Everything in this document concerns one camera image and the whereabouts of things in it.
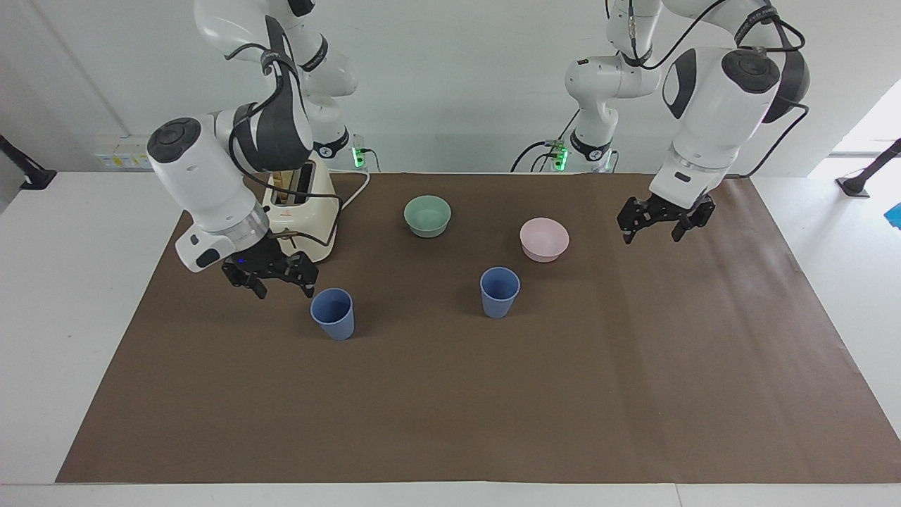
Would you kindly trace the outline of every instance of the black cable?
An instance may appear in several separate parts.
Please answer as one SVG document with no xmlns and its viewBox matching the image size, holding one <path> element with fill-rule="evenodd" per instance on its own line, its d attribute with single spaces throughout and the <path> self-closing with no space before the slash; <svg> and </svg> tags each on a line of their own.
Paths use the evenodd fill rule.
<svg viewBox="0 0 901 507">
<path fill-rule="evenodd" d="M 245 46 L 247 46 L 247 47 L 244 47 L 243 49 L 247 49 L 249 47 L 255 47 L 255 46 L 252 46 L 249 44 L 245 44 Z M 291 72 L 291 74 L 295 77 L 296 84 L 297 84 L 297 91 L 299 93 L 300 92 L 299 77 L 297 76 L 296 71 Z M 238 126 L 249 122 L 251 120 L 251 118 L 253 118 L 253 116 L 259 114 L 265 107 L 270 105 L 278 97 L 278 95 L 281 94 L 284 87 L 285 87 L 284 75 L 280 75 L 280 76 L 276 75 L 276 89 L 275 89 L 275 91 L 272 92 L 272 95 L 267 97 L 266 100 L 264 100 L 258 106 L 252 107 L 244 115 L 244 117 L 241 120 L 239 120 L 238 122 L 236 122 L 234 124 L 234 126 L 232 127 L 232 132 L 229 134 L 229 139 L 228 139 L 229 156 L 232 158 L 232 162 L 234 163 L 235 167 L 238 168 L 238 171 L 240 171 L 244 176 L 249 178 L 254 183 L 257 183 L 258 185 L 260 185 L 266 189 L 271 189 L 271 190 L 274 190 L 277 192 L 286 193 L 288 195 L 292 195 L 292 196 L 296 196 L 296 197 L 304 198 L 304 199 L 306 199 L 306 198 L 333 198 L 333 199 L 336 199 L 338 201 L 338 212 L 335 214 L 335 219 L 332 224 L 332 231 L 329 234 L 329 239 L 327 241 L 323 241 L 319 238 L 316 238 L 312 235 L 308 235 L 306 233 L 296 232 L 296 236 L 309 239 L 310 241 L 320 244 L 321 246 L 328 247 L 330 244 L 332 244 L 332 240 L 334 239 L 335 232 L 338 230 L 338 220 L 341 217 L 341 211 L 344 208 L 344 199 L 341 196 L 338 196 L 335 194 L 311 194 L 311 193 L 307 193 L 307 192 L 298 192 L 296 190 L 291 190 L 291 189 L 282 189 L 275 185 L 270 185 L 266 181 L 260 180 L 259 178 L 257 178 L 253 174 L 251 174 L 249 171 L 244 169 L 243 165 L 241 165 L 241 162 L 238 160 L 238 157 L 234 151 L 234 142 L 237 140 Z"/>
<path fill-rule="evenodd" d="M 539 160 L 544 159 L 544 161 L 547 162 L 547 159 L 552 159 L 552 158 L 554 158 L 553 155 L 538 155 L 538 156 L 535 158 L 535 161 L 532 162 L 532 168 L 529 169 L 529 172 L 535 172 L 535 167 L 538 165 L 538 161 L 539 161 Z M 543 165 L 542 165 L 542 170 L 541 170 L 541 171 L 538 171 L 538 172 L 544 172 L 544 166 L 543 166 Z"/>
<path fill-rule="evenodd" d="M 610 153 L 611 157 L 614 155 L 616 155 L 616 162 L 614 162 L 614 168 L 612 171 L 610 171 L 610 174 L 616 174 L 616 168 L 619 167 L 619 152 L 614 150 L 613 153 Z"/>
<path fill-rule="evenodd" d="M 241 46 L 238 46 L 238 48 L 235 51 L 232 51 L 229 54 L 225 55 L 225 59 L 232 60 L 234 57 L 238 56 L 242 52 L 249 50 L 251 48 L 263 51 L 264 53 L 269 51 L 269 48 L 267 48 L 266 46 L 264 46 L 262 44 L 257 44 L 256 42 L 248 42 L 247 44 L 242 44 Z"/>
<path fill-rule="evenodd" d="M 578 114 L 581 113 L 581 112 L 582 112 L 581 109 L 576 109 L 576 113 L 569 119 L 569 123 L 566 124 L 565 127 L 563 127 L 563 132 L 561 132 L 560 135 L 557 136 L 557 141 L 562 141 L 562 140 L 563 140 L 563 136 L 566 135 L 566 132 L 567 132 L 567 131 L 569 130 L 569 128 L 572 126 L 573 122 L 576 121 L 576 117 L 578 117 Z M 554 153 L 554 148 L 553 148 L 553 146 L 551 146 L 551 148 L 548 150 L 548 155 L 552 155 L 553 153 Z M 544 172 L 544 166 L 545 166 L 547 163 L 548 163 L 548 159 L 544 159 L 544 163 L 542 164 L 542 169 L 541 169 L 540 171 L 538 171 L 538 172 Z"/>
<path fill-rule="evenodd" d="M 778 18 L 776 23 L 783 28 L 787 28 L 789 32 L 792 32 L 795 36 L 797 36 L 800 41 L 797 46 L 788 46 L 787 48 L 754 48 L 751 46 L 741 46 L 740 49 L 743 50 L 763 50 L 767 53 L 790 53 L 795 51 L 801 51 L 807 45 L 807 38 L 801 33 L 800 30 L 795 28 L 794 26 L 782 21 L 782 19 Z"/>
<path fill-rule="evenodd" d="M 701 21 L 703 21 L 704 18 L 705 18 L 708 14 L 710 14 L 711 11 L 713 11 L 713 10 L 714 10 L 716 7 L 718 7 L 718 6 L 720 6 L 720 5 L 722 5 L 722 4 L 725 4 L 725 3 L 728 2 L 728 1 L 729 1 L 729 0 L 716 0 L 716 2 L 713 2 L 709 7 L 707 7 L 707 8 L 701 13 L 701 15 L 699 15 L 699 16 L 695 19 L 695 21 L 692 22 L 692 23 L 688 26 L 688 29 L 685 30 L 684 33 L 682 33 L 682 36 L 678 38 L 678 41 L 676 41 L 675 44 L 673 44 L 673 47 L 669 50 L 669 52 L 667 52 L 666 56 L 663 57 L 663 60 L 660 60 L 659 62 L 657 62 L 656 64 L 654 64 L 654 65 L 652 65 L 652 66 L 650 66 L 650 67 L 647 67 L 647 66 L 645 66 L 644 64 L 642 64 L 640 67 L 641 67 L 642 69 L 645 69 L 645 70 L 655 70 L 655 69 L 659 69 L 660 66 L 662 66 L 664 63 L 666 63 L 666 61 L 669 60 L 669 57 L 671 57 L 671 56 L 673 55 L 673 53 L 676 52 L 676 50 L 678 49 L 679 44 L 681 44 L 683 41 L 685 41 L 685 39 L 688 37 L 688 35 L 689 35 L 693 30 L 695 30 L 695 27 L 696 27 L 699 23 L 701 23 Z M 634 10 L 633 10 L 633 0 L 629 0 L 629 9 L 630 9 L 630 12 L 633 12 L 633 13 L 634 13 Z M 635 48 L 635 43 L 636 43 L 636 42 L 635 42 L 635 39 L 633 39 L 633 55 L 634 55 L 634 57 L 635 57 L 635 60 L 637 61 L 637 60 L 640 60 L 640 57 L 638 56 L 638 50 Z"/>
<path fill-rule="evenodd" d="M 645 70 L 655 70 L 655 69 L 658 69 L 658 68 L 659 68 L 660 66 L 662 66 L 667 60 L 669 60 L 669 57 L 671 57 L 671 56 L 673 55 L 673 53 L 676 52 L 676 49 L 678 49 L 679 44 L 681 44 L 683 41 L 685 41 L 685 39 L 688 37 L 688 35 L 689 35 L 693 30 L 695 30 L 695 27 L 697 27 L 697 25 L 698 25 L 699 23 L 701 23 L 701 21 L 703 21 L 704 18 L 705 18 L 708 14 L 710 14 L 716 7 L 718 7 L 718 6 L 720 6 L 720 5 L 724 4 L 724 3 L 726 3 L 726 2 L 728 2 L 728 1 L 729 1 L 729 0 L 717 0 L 716 2 L 713 2 L 712 4 L 710 4 L 710 6 L 707 7 L 707 8 L 701 13 L 701 15 L 699 15 L 699 16 L 695 19 L 695 21 L 692 22 L 692 23 L 688 26 L 688 29 L 685 30 L 684 33 L 682 33 L 682 36 L 678 38 L 678 41 L 676 41 L 676 43 L 673 44 L 673 47 L 670 48 L 670 50 L 667 52 L 666 56 L 663 57 L 662 60 L 660 60 L 659 62 L 657 62 L 656 64 L 654 64 L 654 65 L 652 65 L 652 66 L 650 66 L 650 67 L 647 67 L 647 66 L 644 65 L 644 64 L 640 65 L 639 67 L 642 68 L 642 69 L 645 69 Z M 635 12 L 634 12 L 634 9 L 633 9 L 633 0 L 629 0 L 629 16 L 630 16 L 630 19 L 634 19 Z M 778 17 L 776 18 L 776 23 L 778 23 L 780 26 L 782 26 L 783 28 L 788 29 L 790 32 L 792 32 L 794 35 L 796 35 L 797 38 L 800 40 L 800 44 L 798 44 L 797 46 L 789 46 L 789 47 L 787 47 L 787 48 L 762 48 L 764 51 L 766 51 L 766 52 L 783 52 L 783 53 L 788 53 L 788 52 L 794 52 L 794 51 L 801 51 L 801 50 L 807 45 L 807 38 L 806 38 L 806 37 L 801 33 L 801 31 L 799 31 L 797 28 L 795 28 L 795 27 L 792 26 L 791 24 L 788 24 L 788 23 L 785 22 L 785 21 L 782 21 L 782 19 L 781 19 L 781 18 L 778 18 Z M 636 44 L 637 44 L 637 41 L 634 39 L 634 37 L 632 37 L 632 53 L 633 53 L 633 56 L 634 56 L 635 60 L 636 60 L 636 61 L 639 61 L 639 60 L 640 60 L 640 57 L 638 56 L 638 49 L 637 49 L 637 47 L 636 47 Z M 741 49 L 745 49 L 745 50 L 757 50 L 757 49 L 759 49 L 759 48 L 752 48 L 752 47 L 750 47 L 750 46 L 742 46 Z"/>
<path fill-rule="evenodd" d="M 733 174 L 733 175 L 729 176 L 729 179 L 731 179 L 731 180 L 736 180 L 736 179 L 737 180 L 746 180 L 746 179 L 750 178 L 751 176 L 757 174 L 757 171 L 760 171 L 760 168 L 763 167 L 763 165 L 765 163 L 767 163 L 767 160 L 769 160 L 770 155 L 772 155 L 773 152 L 779 147 L 779 145 L 782 144 L 783 141 L 785 141 L 786 137 L 788 137 L 788 135 L 791 134 L 791 131 L 794 130 L 798 124 L 800 124 L 802 121 L 804 121 L 804 119 L 807 118 L 808 114 L 810 114 L 809 106 L 805 106 L 804 104 L 798 104 L 797 102 L 792 102 L 790 104 L 791 104 L 791 106 L 794 106 L 797 109 L 803 109 L 804 113 L 801 116 L 799 116 L 797 118 L 797 120 L 795 120 L 791 125 L 789 125 L 788 128 L 786 129 L 786 131 L 782 133 L 782 135 L 776 140 L 775 143 L 773 143 L 772 148 L 770 148 L 769 151 L 767 152 L 767 154 L 763 156 L 763 159 L 760 160 L 760 163 L 757 164 L 757 167 L 755 167 L 753 171 L 749 172 L 748 174 L 744 174 L 744 175 Z"/>
<path fill-rule="evenodd" d="M 378 153 L 376 153 L 375 150 L 373 150 L 371 148 L 363 148 L 359 152 L 360 153 L 372 153 L 372 156 L 376 157 L 376 169 L 378 170 L 378 172 L 382 171 L 382 164 L 378 161 Z"/>
<path fill-rule="evenodd" d="M 540 147 L 544 146 L 545 144 L 547 144 L 547 143 L 544 141 L 539 141 L 535 144 L 532 144 L 525 150 L 523 150 L 523 152 L 520 153 L 518 157 L 516 157 L 516 161 L 513 163 L 513 167 L 510 168 L 510 172 L 516 172 L 516 166 L 519 165 L 519 162 L 523 161 L 523 159 L 525 158 L 525 155 L 529 154 L 529 152 L 534 150 L 535 148 L 540 148 Z"/>
</svg>

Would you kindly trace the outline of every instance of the cable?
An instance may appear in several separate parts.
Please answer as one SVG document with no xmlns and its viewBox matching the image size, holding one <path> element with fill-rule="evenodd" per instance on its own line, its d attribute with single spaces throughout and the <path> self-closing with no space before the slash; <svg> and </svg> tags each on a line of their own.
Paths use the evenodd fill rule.
<svg viewBox="0 0 901 507">
<path fill-rule="evenodd" d="M 610 171 L 610 174 L 616 174 L 616 168 L 619 167 L 619 152 L 617 150 L 613 150 L 613 152 L 610 153 L 610 156 L 612 157 L 614 155 L 616 155 L 616 161 L 614 162 L 614 168 L 612 171 Z"/>
<path fill-rule="evenodd" d="M 538 165 L 539 160 L 544 159 L 544 161 L 547 162 L 547 159 L 552 159 L 552 158 L 554 158 L 553 155 L 538 155 L 538 157 L 535 158 L 535 161 L 532 162 L 532 168 L 529 169 L 529 172 L 535 172 L 535 167 Z M 543 172 L 543 171 L 544 171 L 544 166 L 542 165 L 542 170 L 538 171 L 538 172 Z"/>
<path fill-rule="evenodd" d="M 791 106 L 796 107 L 797 109 L 803 109 L 804 113 L 801 114 L 801 116 L 799 116 L 797 118 L 797 120 L 795 120 L 791 125 L 789 125 L 788 128 L 786 129 L 786 131 L 782 133 L 782 135 L 776 140 L 775 143 L 773 143 L 773 147 L 770 148 L 769 151 L 767 152 L 767 154 L 763 156 L 763 159 L 760 160 L 760 163 L 757 164 L 757 167 L 755 167 L 753 171 L 749 172 L 748 174 L 744 174 L 744 175 L 734 175 L 733 174 L 733 175 L 729 176 L 729 179 L 731 179 L 731 180 L 735 180 L 735 179 L 746 180 L 746 179 L 750 178 L 751 176 L 757 174 L 757 171 L 760 171 L 760 168 L 763 167 L 763 164 L 767 163 L 767 160 L 769 160 L 769 156 L 773 154 L 773 152 L 779 147 L 780 144 L 782 144 L 783 141 L 785 141 L 786 137 L 788 137 L 788 135 L 791 134 L 791 131 L 794 130 L 798 124 L 800 124 L 802 121 L 804 121 L 804 119 L 807 118 L 808 114 L 810 114 L 810 107 L 805 106 L 804 104 L 798 104 L 797 102 L 790 102 L 789 104 L 791 104 Z"/>
<path fill-rule="evenodd" d="M 372 153 L 372 156 L 373 156 L 373 157 L 376 157 L 376 170 L 377 170 L 378 172 L 381 172 L 381 171 L 382 171 L 382 164 L 381 164 L 381 162 L 378 161 L 378 153 L 376 153 L 375 150 L 373 150 L 373 149 L 371 149 L 371 148 L 363 148 L 363 149 L 360 150 L 359 152 L 360 152 L 360 153 Z"/>
<path fill-rule="evenodd" d="M 239 48 L 239 51 L 235 51 L 233 54 L 237 55 L 239 52 L 241 52 L 245 49 L 251 48 L 251 47 L 256 47 L 256 46 L 254 46 L 252 44 L 245 44 L 244 46 L 242 46 L 242 48 Z M 294 76 L 294 78 L 296 80 L 296 84 L 297 84 L 297 91 L 299 93 L 300 78 L 297 76 L 296 70 L 292 71 L 290 69 L 290 66 L 286 66 L 286 67 L 289 68 L 289 71 Z M 277 192 L 286 193 L 288 195 L 292 195 L 292 196 L 296 196 L 296 197 L 300 197 L 300 198 L 333 198 L 333 199 L 336 199 L 338 201 L 338 212 L 335 214 L 335 219 L 334 219 L 334 222 L 332 223 L 332 231 L 331 231 L 331 233 L 329 233 L 329 239 L 327 241 L 323 241 L 317 237 L 308 235 L 306 233 L 301 233 L 299 231 L 295 232 L 296 236 L 309 239 L 310 241 L 313 241 L 321 246 L 328 247 L 329 245 L 332 244 L 332 241 L 334 240 L 334 237 L 335 237 L 335 232 L 337 232 L 337 230 L 338 230 L 338 220 L 341 217 L 341 212 L 343 211 L 343 209 L 345 207 L 344 199 L 341 196 L 334 195 L 334 194 L 311 194 L 311 193 L 307 193 L 307 192 L 298 192 L 296 190 L 282 189 L 275 185 L 270 185 L 266 181 L 260 180 L 259 178 L 257 178 L 253 174 L 251 174 L 249 171 L 244 169 L 243 165 L 241 165 L 241 162 L 238 161 L 238 157 L 234 151 L 234 142 L 237 140 L 237 132 L 238 132 L 237 127 L 244 123 L 249 122 L 251 120 L 251 118 L 253 118 L 253 116 L 258 115 L 265 107 L 269 106 L 276 99 L 276 97 L 278 97 L 278 95 L 281 94 L 281 92 L 282 92 L 282 90 L 284 90 L 284 88 L 285 88 L 285 76 L 277 74 L 275 91 L 273 91 L 272 94 L 269 97 L 267 97 L 266 100 L 264 100 L 261 104 L 259 104 L 258 106 L 252 107 L 244 115 L 244 117 L 241 120 L 239 120 L 238 122 L 235 122 L 234 126 L 232 127 L 232 132 L 229 134 L 229 139 L 228 139 L 229 156 L 232 158 L 232 162 L 234 163 L 235 167 L 238 168 L 238 171 L 240 171 L 244 176 L 249 178 L 254 183 L 257 183 L 258 185 L 260 185 L 266 189 L 271 189 L 271 190 L 274 190 Z"/>
<path fill-rule="evenodd" d="M 523 152 L 520 153 L 518 157 L 516 157 L 516 161 L 513 163 L 513 167 L 510 168 L 510 172 L 516 172 L 516 166 L 519 165 L 519 162 L 523 161 L 523 159 L 525 158 L 525 155 L 529 154 L 530 151 L 534 150 L 535 148 L 541 148 L 542 146 L 546 146 L 546 145 L 547 145 L 546 141 L 539 141 L 537 143 L 532 144 L 525 150 L 523 150 Z"/>
<path fill-rule="evenodd" d="M 642 69 L 645 69 L 645 70 L 655 70 L 655 69 L 659 69 L 664 63 L 666 63 L 667 60 L 669 60 L 669 57 L 671 57 L 671 56 L 673 55 L 673 53 L 676 52 L 676 50 L 678 49 L 679 44 L 681 44 L 682 42 L 685 41 L 685 39 L 688 37 L 688 35 L 689 35 L 693 30 L 695 30 L 695 27 L 696 27 L 699 23 L 701 23 L 701 21 L 703 21 L 704 18 L 705 18 L 708 14 L 711 13 L 711 11 L 713 11 L 713 10 L 714 10 L 716 7 L 718 7 L 718 6 L 720 6 L 720 5 L 722 5 L 722 4 L 725 4 L 725 3 L 728 2 L 728 1 L 729 1 L 729 0 L 716 0 L 716 2 L 713 2 L 712 4 L 710 4 L 710 6 L 707 7 L 707 8 L 701 13 L 701 15 L 699 15 L 699 16 L 695 19 L 695 21 L 692 22 L 692 23 L 688 26 L 688 29 L 685 30 L 684 33 L 682 33 L 682 36 L 678 38 L 678 40 L 676 41 L 675 44 L 673 44 L 673 47 L 667 52 L 666 56 L 663 57 L 663 60 L 660 60 L 660 61 L 657 62 L 656 64 L 651 65 L 650 67 L 647 67 L 647 66 L 645 66 L 644 64 L 642 64 L 642 65 L 639 66 L 639 67 L 641 67 Z M 633 9 L 633 0 L 629 0 L 629 15 L 630 15 L 630 17 L 631 17 L 632 19 L 634 19 L 635 14 L 634 14 L 634 9 Z M 635 47 L 635 46 L 636 46 L 636 43 L 637 43 L 636 40 L 633 38 L 633 39 L 632 39 L 633 55 L 634 55 L 634 57 L 635 57 L 635 60 L 638 61 L 638 60 L 640 60 L 641 58 L 638 56 L 638 50 L 637 50 L 636 47 Z"/>
<path fill-rule="evenodd" d="M 777 18 L 776 23 L 783 28 L 787 28 L 789 32 L 792 32 L 797 36 L 800 43 L 797 46 L 788 46 L 787 48 L 755 48 L 752 46 L 740 46 L 739 49 L 742 50 L 751 50 L 751 51 L 765 51 L 767 53 L 790 53 L 795 51 L 801 51 L 807 45 L 807 38 L 794 26 L 782 21 L 782 19 Z"/>
<path fill-rule="evenodd" d="M 241 54 L 244 51 L 249 50 L 249 49 L 260 50 L 260 51 L 263 51 L 264 53 L 269 51 L 269 48 L 267 48 L 266 46 L 264 46 L 262 44 L 257 44 L 256 42 L 248 42 L 246 44 L 242 44 L 242 45 L 238 46 L 238 48 L 236 50 L 225 55 L 225 59 L 232 60 L 232 59 L 234 59 L 234 57 L 238 56 L 239 54 Z"/>
<path fill-rule="evenodd" d="M 650 67 L 647 67 L 647 66 L 645 66 L 644 64 L 640 65 L 639 67 L 642 68 L 642 69 L 645 69 L 645 70 L 655 70 L 655 69 L 658 69 L 658 68 L 659 68 L 660 66 L 662 66 L 667 60 L 669 60 L 669 57 L 671 57 L 671 56 L 673 55 L 673 53 L 676 52 L 676 49 L 678 49 L 679 44 L 681 44 L 683 41 L 685 41 L 685 39 L 688 37 L 688 35 L 689 35 L 693 30 L 695 30 L 695 27 L 696 27 L 699 23 L 701 23 L 701 21 L 704 20 L 704 18 L 705 18 L 708 14 L 710 14 L 716 7 L 718 7 L 718 6 L 720 6 L 720 5 L 724 4 L 724 3 L 726 3 L 726 2 L 728 2 L 728 1 L 729 1 L 729 0 L 717 0 L 716 2 L 713 2 L 709 7 L 707 7 L 707 8 L 701 13 L 701 15 L 699 15 L 699 16 L 695 19 L 694 22 L 692 22 L 692 23 L 688 26 L 688 29 L 685 30 L 684 33 L 682 33 L 682 36 L 678 38 L 678 40 L 676 41 L 676 43 L 673 44 L 673 47 L 670 48 L 670 50 L 667 52 L 666 56 L 663 57 L 662 60 L 660 60 L 659 62 L 657 62 L 656 64 L 654 64 L 654 65 L 652 65 L 652 66 L 650 66 Z M 634 11 L 634 8 L 633 8 L 633 0 L 629 0 L 629 19 L 630 19 L 630 23 L 633 23 L 633 20 L 635 19 L 635 11 Z M 792 26 L 791 24 L 789 24 L 789 23 L 783 21 L 782 18 L 779 18 L 779 17 L 776 17 L 775 23 L 778 23 L 779 26 L 788 29 L 790 32 L 792 32 L 794 35 L 796 35 L 797 38 L 800 40 L 800 43 L 799 43 L 797 46 L 789 46 L 789 47 L 787 47 L 787 48 L 785 48 L 785 47 L 783 47 L 783 48 L 753 48 L 753 47 L 751 47 L 751 46 L 741 46 L 740 49 L 744 49 L 744 50 L 760 50 L 760 49 L 763 49 L 765 52 L 781 52 L 781 53 L 789 53 L 789 52 L 801 51 L 801 50 L 807 45 L 807 38 L 806 38 L 806 37 L 801 33 L 801 31 L 799 31 L 797 28 L 795 28 L 795 27 Z M 637 41 L 635 40 L 635 37 L 634 37 L 634 34 L 633 34 L 633 33 L 632 33 L 630 36 L 631 36 L 631 38 L 632 38 L 632 53 L 633 53 L 633 56 L 634 56 L 634 58 L 635 58 L 636 61 L 639 61 L 639 60 L 640 60 L 640 57 L 638 56 L 638 48 L 636 47 L 636 46 L 637 46 Z"/>
<path fill-rule="evenodd" d="M 344 201 L 344 205 L 341 207 L 341 209 L 347 209 L 347 207 L 350 206 L 350 203 L 353 202 L 353 199 L 357 198 L 357 196 L 359 194 L 363 193 L 363 190 L 365 190 L 366 187 L 369 186 L 369 181 L 372 180 L 372 175 L 369 174 L 369 171 L 345 171 L 343 169 L 329 169 L 329 172 L 337 172 L 340 174 L 365 174 L 366 175 L 366 180 L 363 181 L 363 184 L 359 186 L 357 191 L 354 192 L 352 196 L 350 196 L 346 201 Z"/>
<path fill-rule="evenodd" d="M 563 140 L 563 136 L 566 135 L 566 132 L 567 132 L 567 131 L 569 130 L 569 128 L 572 126 L 573 122 L 576 121 L 576 117 L 577 117 L 578 114 L 581 113 L 581 112 L 582 112 L 581 109 L 576 109 L 576 113 L 569 119 L 569 123 L 566 124 L 565 127 L 563 127 L 563 132 L 561 132 L 560 135 L 557 136 L 557 141 L 562 141 L 562 140 Z M 553 153 L 554 153 L 554 149 L 553 149 L 553 147 L 551 147 L 551 148 L 548 150 L 548 155 L 552 155 Z M 548 159 L 544 159 L 544 163 L 542 164 L 542 169 L 541 169 L 540 171 L 538 171 L 538 172 L 544 172 L 544 166 L 545 166 L 547 163 L 548 163 Z"/>
</svg>

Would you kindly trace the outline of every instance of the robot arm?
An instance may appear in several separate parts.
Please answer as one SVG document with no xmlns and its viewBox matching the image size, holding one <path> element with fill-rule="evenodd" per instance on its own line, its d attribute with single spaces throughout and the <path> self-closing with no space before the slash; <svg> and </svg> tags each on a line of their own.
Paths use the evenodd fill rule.
<svg viewBox="0 0 901 507">
<path fill-rule="evenodd" d="M 630 198 L 618 219 L 627 244 L 658 222 L 677 222 L 673 239 L 703 227 L 715 210 L 708 193 L 723 181 L 741 147 L 764 122 L 783 116 L 806 93 L 803 57 L 791 48 L 767 0 L 664 0 L 676 14 L 733 34 L 738 50 L 695 48 L 671 66 L 663 87 L 679 129 L 647 201 Z"/>
<path fill-rule="evenodd" d="M 261 299 L 261 280 L 276 278 L 312 296 L 318 270 L 305 253 L 286 256 L 269 230 L 269 219 L 244 186 L 245 171 L 286 171 L 303 166 L 312 152 L 312 134 L 295 63 L 280 23 L 266 15 L 265 2 L 197 0 L 200 32 L 223 54 L 258 61 L 275 89 L 262 104 L 161 126 L 148 142 L 148 155 L 163 185 L 194 219 L 176 241 L 185 266 L 200 272 L 223 261 L 232 285 L 252 289 Z"/>
<path fill-rule="evenodd" d="M 360 166 L 355 148 L 362 141 L 344 123 L 336 97 L 348 97 L 358 81 L 350 60 L 324 35 L 310 28 L 312 0 L 269 0 L 270 12 L 285 27 L 302 79 L 306 115 L 313 129 L 314 150 L 335 169 Z"/>
<path fill-rule="evenodd" d="M 782 117 L 808 84 L 804 58 L 791 47 L 769 0 L 615 0 L 607 37 L 616 56 L 577 61 L 567 75 L 567 90 L 581 113 L 567 145 L 577 171 L 606 166 L 618 122 L 607 100 L 641 97 L 659 87 L 660 64 L 647 62 L 663 6 L 695 23 L 720 26 L 739 49 L 695 48 L 670 68 L 663 95 L 679 130 L 651 184 L 651 198 L 629 199 L 618 217 L 626 243 L 662 221 L 678 222 L 676 241 L 705 226 L 715 209 L 708 192 L 761 123 Z"/>
</svg>

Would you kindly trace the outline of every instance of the plastic cup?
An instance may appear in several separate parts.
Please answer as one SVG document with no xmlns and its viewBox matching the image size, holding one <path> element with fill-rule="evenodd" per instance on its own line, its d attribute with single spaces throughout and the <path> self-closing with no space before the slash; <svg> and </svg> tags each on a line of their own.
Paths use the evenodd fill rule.
<svg viewBox="0 0 901 507">
<path fill-rule="evenodd" d="M 519 295 L 521 284 L 516 273 L 507 268 L 491 268 L 479 281 L 482 308 L 491 318 L 504 318 Z"/>
<path fill-rule="evenodd" d="M 313 299 L 310 315 L 333 340 L 353 336 L 353 298 L 344 289 L 323 290 Z"/>
</svg>

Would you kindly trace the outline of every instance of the blue cup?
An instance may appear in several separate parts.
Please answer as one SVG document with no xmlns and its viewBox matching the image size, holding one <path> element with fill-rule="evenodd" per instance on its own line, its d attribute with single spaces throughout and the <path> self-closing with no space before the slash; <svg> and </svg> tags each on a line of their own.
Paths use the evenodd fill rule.
<svg viewBox="0 0 901 507">
<path fill-rule="evenodd" d="M 333 340 L 353 336 L 353 298 L 344 289 L 320 292 L 310 305 L 310 315 Z"/>
<path fill-rule="evenodd" d="M 521 287 L 516 273 L 500 267 L 486 271 L 479 285 L 482 289 L 482 308 L 485 315 L 491 318 L 506 317 Z"/>
</svg>

